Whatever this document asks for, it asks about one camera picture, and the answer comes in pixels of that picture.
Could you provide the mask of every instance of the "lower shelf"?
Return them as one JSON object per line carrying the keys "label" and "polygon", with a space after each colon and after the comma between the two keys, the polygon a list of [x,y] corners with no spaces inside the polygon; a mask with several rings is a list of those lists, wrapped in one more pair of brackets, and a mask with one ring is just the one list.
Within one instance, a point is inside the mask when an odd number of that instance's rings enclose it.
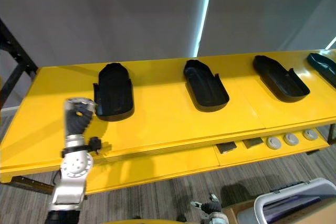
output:
{"label": "lower shelf", "polygon": [[228,167],[233,165],[241,165],[261,160],[266,160],[270,158],[282,157],[286,155],[291,155],[295,153],[308,152],[316,149],[325,148],[328,143],[323,139],[321,134],[313,129],[318,138],[316,140],[310,141],[303,136],[303,131],[292,132],[298,139],[299,143],[295,146],[288,145],[283,139],[285,134],[274,135],[281,141],[281,148],[278,150],[272,150],[266,145],[266,140],[268,137],[262,137],[262,144],[257,146],[246,148],[243,141],[236,141],[237,148],[233,151],[229,151],[225,154],[221,154],[218,151],[216,145],[214,145],[214,150],[218,158],[221,167]]}
{"label": "lower shelf", "polygon": [[266,145],[266,137],[264,137],[262,138],[264,143],[249,149],[246,148],[242,141],[236,141],[236,149],[225,154],[220,154],[217,146],[214,145],[186,151],[130,157],[116,162],[96,164],[88,176],[86,192],[87,194],[94,194],[223,167],[312,151],[328,146],[319,133],[318,139],[314,141],[305,139],[302,132],[294,132],[294,134],[299,139],[299,144],[296,146],[289,146],[284,142],[282,135],[276,135],[282,143],[282,147],[278,150],[270,149]]}

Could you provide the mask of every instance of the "table top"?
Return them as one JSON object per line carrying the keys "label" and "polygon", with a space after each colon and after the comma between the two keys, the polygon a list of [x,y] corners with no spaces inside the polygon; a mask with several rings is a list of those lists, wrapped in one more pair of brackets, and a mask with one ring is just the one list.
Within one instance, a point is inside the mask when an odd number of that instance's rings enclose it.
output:
{"label": "table top", "polygon": [[[219,73],[230,101],[216,112],[198,111],[187,92],[189,58],[122,62],[133,83],[134,114],[106,122],[96,116],[85,132],[102,139],[96,164],[164,154],[336,122],[336,90],[305,58],[311,51],[199,57]],[[336,52],[324,51],[336,58]],[[277,100],[252,66],[255,55],[278,60],[311,93],[295,103]],[[64,101],[93,99],[94,82],[106,63],[43,67],[22,101],[2,143],[0,172],[23,175],[56,170],[64,147]]]}

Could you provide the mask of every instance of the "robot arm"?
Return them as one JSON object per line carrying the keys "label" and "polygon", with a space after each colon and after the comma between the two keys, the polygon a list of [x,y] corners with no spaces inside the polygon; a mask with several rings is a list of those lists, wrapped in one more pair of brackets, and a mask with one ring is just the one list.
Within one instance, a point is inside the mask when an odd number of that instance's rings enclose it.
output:
{"label": "robot arm", "polygon": [[86,178],[93,166],[89,151],[98,152],[97,137],[85,145],[83,133],[89,125],[95,103],[86,98],[65,102],[65,148],[62,151],[61,180],[55,186],[45,224],[77,224],[86,190]]}

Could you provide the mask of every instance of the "white puck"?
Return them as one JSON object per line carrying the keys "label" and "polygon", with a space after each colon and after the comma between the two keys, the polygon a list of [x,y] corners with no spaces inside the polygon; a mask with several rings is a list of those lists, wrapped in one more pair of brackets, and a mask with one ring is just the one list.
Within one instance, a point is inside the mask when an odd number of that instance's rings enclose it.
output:
{"label": "white puck", "polygon": [[318,138],[317,133],[312,129],[305,130],[303,135],[308,140],[316,140]]}
{"label": "white puck", "polygon": [[281,142],[277,137],[271,136],[267,139],[267,146],[273,150],[277,150],[281,148]]}
{"label": "white puck", "polygon": [[294,146],[299,143],[299,139],[292,133],[287,133],[283,139],[288,145]]}

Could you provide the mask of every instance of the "bright light strip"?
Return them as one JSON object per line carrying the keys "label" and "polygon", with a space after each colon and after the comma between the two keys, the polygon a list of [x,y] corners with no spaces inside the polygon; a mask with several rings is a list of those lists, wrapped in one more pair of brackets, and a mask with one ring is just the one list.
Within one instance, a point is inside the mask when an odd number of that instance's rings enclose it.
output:
{"label": "bright light strip", "polygon": [[199,28],[198,28],[198,31],[197,31],[197,36],[196,36],[195,46],[194,46],[194,52],[193,52],[192,57],[197,57],[197,54],[198,54],[199,44],[201,43],[201,37],[202,37],[206,12],[208,10],[208,5],[209,5],[209,0],[203,0],[202,1],[201,22],[199,23],[200,25],[199,25]]}
{"label": "bright light strip", "polygon": [[331,46],[334,45],[335,42],[336,42],[336,36],[335,36],[335,38],[333,38],[333,40],[330,41],[330,43],[326,46],[325,50],[329,50],[329,48],[331,48]]}

